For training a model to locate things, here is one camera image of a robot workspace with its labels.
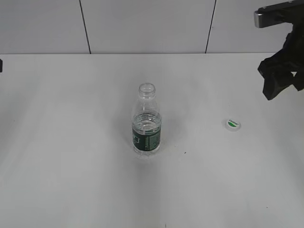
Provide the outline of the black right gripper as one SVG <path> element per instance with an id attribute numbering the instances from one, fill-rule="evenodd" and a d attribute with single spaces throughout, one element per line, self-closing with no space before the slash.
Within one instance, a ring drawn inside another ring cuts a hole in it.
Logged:
<path id="1" fill-rule="evenodd" d="M 304 89 L 304 1 L 289 0 L 276 6 L 278 20 L 293 25 L 281 50 L 263 60 L 258 72 L 264 79 L 263 94 L 273 100 L 293 85 Z"/>

